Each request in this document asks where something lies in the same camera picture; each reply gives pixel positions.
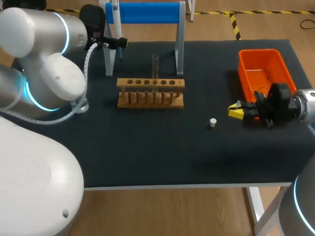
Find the floor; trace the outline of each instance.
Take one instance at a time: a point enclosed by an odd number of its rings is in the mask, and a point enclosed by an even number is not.
[[[47,8],[80,9],[87,3],[98,2],[48,0]],[[313,0],[196,0],[196,11],[314,9]],[[307,18],[315,20],[314,15],[304,14],[238,14],[236,21],[242,40],[289,39],[309,80],[315,86],[315,30],[300,28],[300,22]],[[123,25],[123,35],[130,41],[173,41],[175,32],[176,27],[173,25]],[[235,35],[229,17],[196,15],[194,22],[187,21],[186,40],[235,40]],[[10,65],[12,57],[0,51],[0,63]],[[277,192],[277,187],[260,188],[265,208]],[[244,189],[217,188],[86,191],[82,207],[69,232],[69,236],[85,235],[254,234]],[[279,235],[277,227],[270,235]]]

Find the blue bar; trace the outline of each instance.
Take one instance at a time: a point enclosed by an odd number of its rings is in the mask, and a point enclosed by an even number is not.
[[[122,24],[178,24],[178,2],[121,2]],[[112,4],[106,3],[106,20],[113,24]]]

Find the test tube rack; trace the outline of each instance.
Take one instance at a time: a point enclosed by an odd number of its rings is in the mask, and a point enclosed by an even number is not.
[[[118,108],[183,108],[185,88],[184,79],[137,79],[118,78],[119,92]],[[145,91],[126,91],[131,89],[146,89]]]

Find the black tablecloth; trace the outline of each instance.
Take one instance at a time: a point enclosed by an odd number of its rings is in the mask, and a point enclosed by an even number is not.
[[[159,77],[176,78],[173,42],[130,43],[113,77],[105,77],[102,51],[93,52],[85,114],[52,126],[11,120],[66,146],[82,167],[85,187],[293,181],[315,153],[306,125],[270,130],[226,114],[243,98],[238,52],[255,48],[279,50],[297,88],[311,88],[287,40],[186,42],[184,109],[117,109],[116,78],[150,78],[152,54],[159,55]],[[84,53],[72,59],[82,67]],[[218,120],[212,130],[210,118]]]

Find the orange plastic bin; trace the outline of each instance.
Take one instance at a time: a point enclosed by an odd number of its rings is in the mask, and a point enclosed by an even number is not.
[[[238,73],[248,102],[256,101],[255,91],[267,96],[272,83],[287,83],[291,94],[296,91],[295,84],[278,50],[241,50],[239,58]]]

